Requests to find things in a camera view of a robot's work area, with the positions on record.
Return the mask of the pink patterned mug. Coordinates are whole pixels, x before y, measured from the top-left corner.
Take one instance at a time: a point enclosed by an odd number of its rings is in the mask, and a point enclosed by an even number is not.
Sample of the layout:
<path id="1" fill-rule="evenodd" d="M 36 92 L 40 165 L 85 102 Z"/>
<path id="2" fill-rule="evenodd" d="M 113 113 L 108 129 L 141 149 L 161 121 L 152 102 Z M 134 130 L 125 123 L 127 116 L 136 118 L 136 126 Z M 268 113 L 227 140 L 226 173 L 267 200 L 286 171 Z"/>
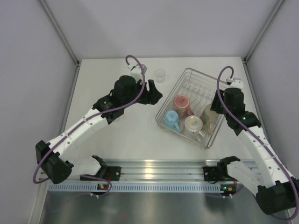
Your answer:
<path id="1" fill-rule="evenodd" d="M 177 95 L 174 98 L 173 109 L 178 113 L 181 119 L 194 115 L 193 111 L 191 110 L 191 101 L 184 94 Z"/>

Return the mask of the cream coral pattern mug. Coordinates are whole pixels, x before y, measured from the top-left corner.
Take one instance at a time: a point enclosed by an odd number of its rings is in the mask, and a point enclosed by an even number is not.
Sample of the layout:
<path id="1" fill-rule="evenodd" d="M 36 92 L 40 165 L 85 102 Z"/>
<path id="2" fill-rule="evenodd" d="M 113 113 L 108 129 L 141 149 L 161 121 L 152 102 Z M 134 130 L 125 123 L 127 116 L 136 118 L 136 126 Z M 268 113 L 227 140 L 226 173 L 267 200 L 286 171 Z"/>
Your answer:
<path id="1" fill-rule="evenodd" d="M 214 128 L 219 118 L 219 114 L 211 110 L 212 104 L 208 104 L 203 110 L 200 119 L 203 121 L 202 129 L 208 133 L 208 135 L 213 135 Z"/>

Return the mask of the light blue mug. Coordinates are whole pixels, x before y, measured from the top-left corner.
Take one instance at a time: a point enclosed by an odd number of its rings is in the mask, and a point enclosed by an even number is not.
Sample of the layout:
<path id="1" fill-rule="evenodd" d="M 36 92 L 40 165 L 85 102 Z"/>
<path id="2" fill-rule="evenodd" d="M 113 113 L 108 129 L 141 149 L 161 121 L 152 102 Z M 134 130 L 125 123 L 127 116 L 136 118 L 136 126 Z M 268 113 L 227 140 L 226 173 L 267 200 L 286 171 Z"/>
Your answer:
<path id="1" fill-rule="evenodd" d="M 181 129 L 179 126 L 179 115 L 176 111 L 171 110 L 165 113 L 164 124 L 169 129 L 181 133 Z"/>

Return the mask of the orange interior white mug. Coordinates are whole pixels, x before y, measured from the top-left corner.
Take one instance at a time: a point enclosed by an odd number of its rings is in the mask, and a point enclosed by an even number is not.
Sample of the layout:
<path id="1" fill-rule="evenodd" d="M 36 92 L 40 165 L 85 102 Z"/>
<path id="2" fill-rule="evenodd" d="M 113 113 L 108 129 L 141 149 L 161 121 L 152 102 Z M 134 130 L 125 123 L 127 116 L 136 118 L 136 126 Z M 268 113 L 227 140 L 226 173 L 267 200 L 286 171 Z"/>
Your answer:
<path id="1" fill-rule="evenodd" d="M 184 121 L 182 134 L 193 141 L 204 142 L 206 133 L 202 128 L 203 121 L 199 117 L 191 115 L 186 117 Z"/>

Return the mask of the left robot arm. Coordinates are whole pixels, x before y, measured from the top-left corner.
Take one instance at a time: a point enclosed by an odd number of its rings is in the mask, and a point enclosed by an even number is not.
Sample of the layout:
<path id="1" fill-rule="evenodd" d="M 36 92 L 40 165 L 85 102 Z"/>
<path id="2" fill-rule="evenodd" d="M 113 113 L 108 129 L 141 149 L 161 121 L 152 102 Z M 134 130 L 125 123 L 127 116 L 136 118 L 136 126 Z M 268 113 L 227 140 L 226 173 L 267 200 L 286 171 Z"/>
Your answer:
<path id="1" fill-rule="evenodd" d="M 74 158 L 78 147 L 98 130 L 110 125 L 124 114 L 126 107 L 140 103 L 155 105 L 161 98 L 153 80 L 142 84 L 131 76 L 121 76 L 109 94 L 100 98 L 76 124 L 56 138 L 36 144 L 36 160 L 53 184 L 70 176 L 81 180 L 102 180 L 107 164 L 99 156 Z"/>

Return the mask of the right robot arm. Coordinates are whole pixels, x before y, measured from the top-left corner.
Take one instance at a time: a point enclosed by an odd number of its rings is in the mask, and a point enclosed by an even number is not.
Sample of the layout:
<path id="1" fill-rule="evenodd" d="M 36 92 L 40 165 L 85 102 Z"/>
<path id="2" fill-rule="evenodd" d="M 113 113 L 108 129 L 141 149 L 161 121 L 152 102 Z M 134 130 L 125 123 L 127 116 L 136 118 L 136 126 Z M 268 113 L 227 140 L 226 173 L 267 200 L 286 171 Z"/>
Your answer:
<path id="1" fill-rule="evenodd" d="M 245 110 L 240 88 L 217 89 L 211 110 L 223 114 L 237 138 L 245 145 L 260 175 L 236 156 L 219 160 L 218 174 L 224 180 L 236 179 L 247 188 L 266 215 L 295 209 L 289 220 L 299 214 L 299 181 L 282 164 L 264 135 L 257 116 Z"/>

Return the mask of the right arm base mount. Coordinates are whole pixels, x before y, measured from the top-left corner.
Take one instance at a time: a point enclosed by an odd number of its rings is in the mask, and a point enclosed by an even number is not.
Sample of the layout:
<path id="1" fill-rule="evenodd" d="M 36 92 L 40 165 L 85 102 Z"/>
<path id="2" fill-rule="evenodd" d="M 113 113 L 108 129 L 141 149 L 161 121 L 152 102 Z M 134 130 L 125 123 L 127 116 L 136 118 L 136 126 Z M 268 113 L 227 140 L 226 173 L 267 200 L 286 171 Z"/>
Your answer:
<path id="1" fill-rule="evenodd" d="M 222 176 L 218 167 L 203 167 L 203 175 L 204 180 L 212 184 L 222 181 Z"/>

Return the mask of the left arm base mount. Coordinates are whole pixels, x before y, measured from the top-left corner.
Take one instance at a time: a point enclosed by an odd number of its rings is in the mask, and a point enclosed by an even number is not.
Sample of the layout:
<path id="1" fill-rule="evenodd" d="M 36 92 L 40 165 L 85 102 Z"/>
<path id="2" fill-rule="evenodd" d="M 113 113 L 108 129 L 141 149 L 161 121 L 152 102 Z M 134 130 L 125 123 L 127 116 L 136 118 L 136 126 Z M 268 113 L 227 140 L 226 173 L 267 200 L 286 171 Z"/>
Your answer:
<path id="1" fill-rule="evenodd" d="M 81 181 L 91 181 L 97 179 L 104 179 L 107 181 L 119 181 L 121 176 L 121 167 L 119 166 L 108 166 L 102 158 L 93 155 L 92 158 L 100 164 L 100 169 L 95 175 L 81 175 Z"/>

